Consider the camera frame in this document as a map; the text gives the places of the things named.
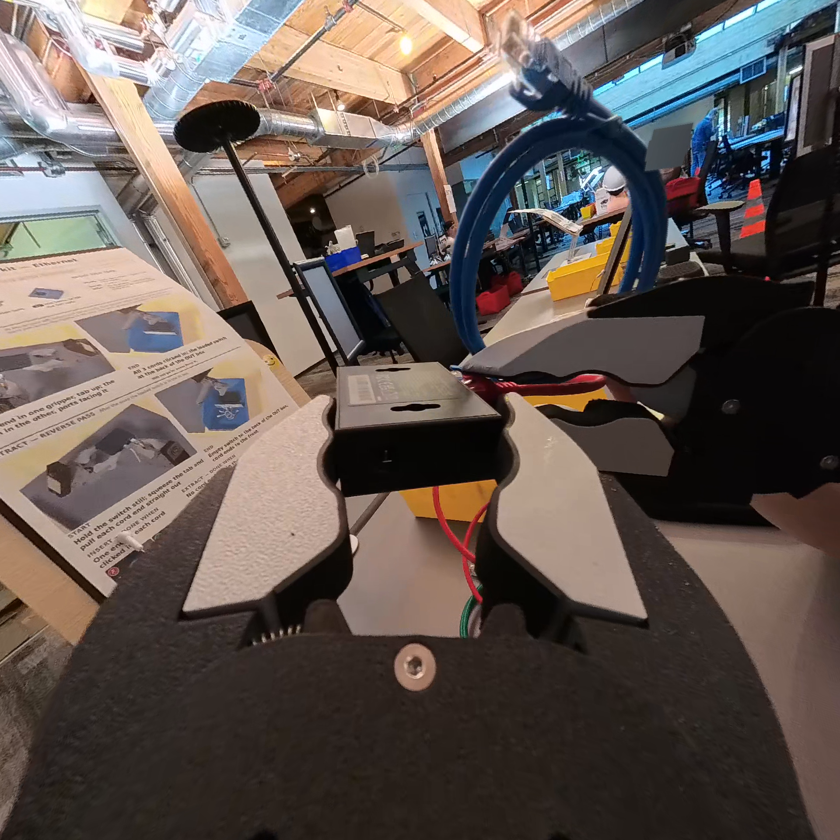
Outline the instruction poster on wooden board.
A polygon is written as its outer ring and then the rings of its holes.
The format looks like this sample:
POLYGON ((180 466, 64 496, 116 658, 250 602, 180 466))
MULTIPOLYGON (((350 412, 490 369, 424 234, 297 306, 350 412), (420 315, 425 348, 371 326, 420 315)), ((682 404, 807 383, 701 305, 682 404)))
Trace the instruction poster on wooden board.
POLYGON ((2 262, 2 584, 77 643, 216 472, 309 402, 126 248, 2 262))

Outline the black framed display panel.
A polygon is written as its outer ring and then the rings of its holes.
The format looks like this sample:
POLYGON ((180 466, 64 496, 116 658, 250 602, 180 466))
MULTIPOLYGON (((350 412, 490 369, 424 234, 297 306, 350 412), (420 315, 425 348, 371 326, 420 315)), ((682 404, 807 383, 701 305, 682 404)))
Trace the black framed display panel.
POLYGON ((326 259, 305 259, 292 266, 335 343, 343 364, 358 366, 364 350, 364 338, 326 259))

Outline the black ethernet switch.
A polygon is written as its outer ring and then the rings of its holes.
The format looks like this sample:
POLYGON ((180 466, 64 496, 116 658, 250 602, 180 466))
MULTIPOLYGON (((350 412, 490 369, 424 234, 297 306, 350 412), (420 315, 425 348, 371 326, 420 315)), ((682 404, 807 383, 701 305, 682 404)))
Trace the black ethernet switch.
POLYGON ((506 421, 440 363, 343 366, 332 467, 346 497, 487 480, 506 421))

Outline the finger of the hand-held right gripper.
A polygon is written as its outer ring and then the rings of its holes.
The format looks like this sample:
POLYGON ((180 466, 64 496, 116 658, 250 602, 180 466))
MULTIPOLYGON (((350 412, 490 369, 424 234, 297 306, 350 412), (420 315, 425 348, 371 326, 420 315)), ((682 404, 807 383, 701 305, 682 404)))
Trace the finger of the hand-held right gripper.
POLYGON ((662 385, 700 349, 703 316, 590 318, 568 315, 512 333, 473 354, 464 372, 565 380, 600 373, 628 385, 662 385))
POLYGON ((640 404, 591 400, 582 410, 545 404, 538 410, 560 427, 600 471, 667 476, 675 449, 657 417, 640 404))

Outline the ceiling projector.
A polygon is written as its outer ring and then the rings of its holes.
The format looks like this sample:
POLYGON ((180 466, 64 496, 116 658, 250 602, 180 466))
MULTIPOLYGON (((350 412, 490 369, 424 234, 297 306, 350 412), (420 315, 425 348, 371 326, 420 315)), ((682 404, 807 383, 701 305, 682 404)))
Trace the ceiling projector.
POLYGON ((697 37, 690 24, 665 37, 661 59, 662 69, 672 67, 692 56, 697 49, 697 37))

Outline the black flat monitor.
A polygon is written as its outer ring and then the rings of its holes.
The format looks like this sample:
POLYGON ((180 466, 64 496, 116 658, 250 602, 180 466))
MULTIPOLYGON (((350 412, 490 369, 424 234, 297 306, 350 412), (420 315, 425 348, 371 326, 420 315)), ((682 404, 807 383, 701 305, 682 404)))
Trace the black flat monitor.
POLYGON ((242 339, 257 342, 277 358, 280 357, 254 302, 246 301, 220 309, 217 315, 225 320, 242 339))

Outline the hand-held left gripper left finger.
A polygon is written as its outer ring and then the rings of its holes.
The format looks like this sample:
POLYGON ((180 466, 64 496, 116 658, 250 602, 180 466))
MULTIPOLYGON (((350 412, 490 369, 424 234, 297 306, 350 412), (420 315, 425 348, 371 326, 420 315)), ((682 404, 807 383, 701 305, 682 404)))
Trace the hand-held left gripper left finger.
POLYGON ((185 616, 254 612, 261 633, 301 627, 353 574, 347 509, 330 447, 333 400, 319 396, 248 447, 227 483, 183 603, 185 616))

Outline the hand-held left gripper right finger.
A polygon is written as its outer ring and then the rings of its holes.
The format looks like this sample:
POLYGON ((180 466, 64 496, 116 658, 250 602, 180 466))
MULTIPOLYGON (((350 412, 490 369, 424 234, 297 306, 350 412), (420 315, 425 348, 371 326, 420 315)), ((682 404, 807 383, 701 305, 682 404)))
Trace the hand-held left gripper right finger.
POLYGON ((476 544, 482 628, 504 605, 520 610, 532 636, 561 636, 578 617, 646 627, 598 470, 523 397, 504 403, 497 487, 476 544))

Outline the yellow plastic bin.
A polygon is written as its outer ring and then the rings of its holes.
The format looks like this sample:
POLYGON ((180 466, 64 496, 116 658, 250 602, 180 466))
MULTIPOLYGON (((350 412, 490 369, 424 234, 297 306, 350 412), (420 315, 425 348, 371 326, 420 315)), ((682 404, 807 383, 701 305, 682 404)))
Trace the yellow plastic bin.
MULTIPOLYGON (((591 400, 611 398, 604 386, 584 393, 525 396, 535 406, 558 405, 575 411, 581 411, 591 400)), ((449 521, 469 523, 478 510, 490 501, 496 486, 493 479, 440 486, 438 496, 442 512, 449 521)), ((436 518, 432 487, 402 490, 400 494, 415 517, 436 518)))
POLYGON ((563 258, 559 267, 547 275, 547 287, 553 301, 595 294, 603 287, 607 262, 616 244, 620 224, 610 226, 612 236, 585 245, 574 257, 563 258))

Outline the person's right hand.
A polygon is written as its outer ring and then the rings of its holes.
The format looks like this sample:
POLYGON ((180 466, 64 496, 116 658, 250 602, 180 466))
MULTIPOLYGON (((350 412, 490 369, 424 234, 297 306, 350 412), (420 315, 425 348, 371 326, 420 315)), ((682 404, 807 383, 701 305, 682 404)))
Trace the person's right hand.
POLYGON ((755 494, 750 505, 799 542, 839 559, 839 484, 828 482, 803 497, 787 492, 755 494))

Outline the black floor lamp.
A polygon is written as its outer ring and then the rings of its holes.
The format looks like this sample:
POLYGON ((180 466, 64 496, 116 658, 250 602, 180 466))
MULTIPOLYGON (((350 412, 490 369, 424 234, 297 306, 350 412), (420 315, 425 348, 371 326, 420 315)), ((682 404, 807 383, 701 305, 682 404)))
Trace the black floor lamp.
POLYGON ((266 236, 286 279, 292 296, 297 300, 310 331, 318 342, 333 375, 338 370, 334 353, 324 337, 316 315, 307 301, 296 271, 293 269, 275 229, 266 215, 255 190, 250 184, 245 168, 238 158, 235 144, 251 139, 260 127, 261 117, 252 104, 240 100, 213 101, 181 116, 174 126, 175 141, 186 151, 211 153, 222 149, 231 164, 248 203, 266 236))

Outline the orange traffic cone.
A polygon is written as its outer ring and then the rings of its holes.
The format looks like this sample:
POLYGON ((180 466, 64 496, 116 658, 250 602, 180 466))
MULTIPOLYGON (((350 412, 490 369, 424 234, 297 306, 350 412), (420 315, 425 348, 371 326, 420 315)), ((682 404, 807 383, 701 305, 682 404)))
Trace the orange traffic cone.
POLYGON ((756 235, 763 235, 765 218, 766 207, 763 201, 762 183, 759 178, 756 178, 749 184, 739 239, 743 240, 756 235))

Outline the black office chair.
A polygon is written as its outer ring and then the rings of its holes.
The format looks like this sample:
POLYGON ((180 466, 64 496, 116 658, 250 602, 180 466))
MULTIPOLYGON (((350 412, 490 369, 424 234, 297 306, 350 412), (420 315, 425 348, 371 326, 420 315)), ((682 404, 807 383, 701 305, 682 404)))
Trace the black office chair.
POLYGON ((700 259, 718 265, 728 274, 785 280, 817 274, 815 306, 824 303, 826 279, 821 260, 838 264, 838 164, 831 148, 788 160, 770 203, 766 207, 765 230, 740 240, 744 216, 742 201, 709 204, 705 212, 716 218, 719 247, 711 248, 700 259))
POLYGON ((373 295, 373 299, 417 363, 460 366, 467 356, 452 314, 424 274, 373 295))

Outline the wooden support post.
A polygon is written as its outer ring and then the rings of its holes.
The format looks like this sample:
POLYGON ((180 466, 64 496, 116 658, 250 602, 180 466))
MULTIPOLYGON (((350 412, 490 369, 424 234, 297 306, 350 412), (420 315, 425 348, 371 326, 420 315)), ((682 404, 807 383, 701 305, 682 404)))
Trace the wooden support post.
POLYGON ((215 239, 184 176, 128 79, 92 75, 80 70, 144 177, 164 215, 209 281, 224 308, 247 302, 222 248, 215 239))

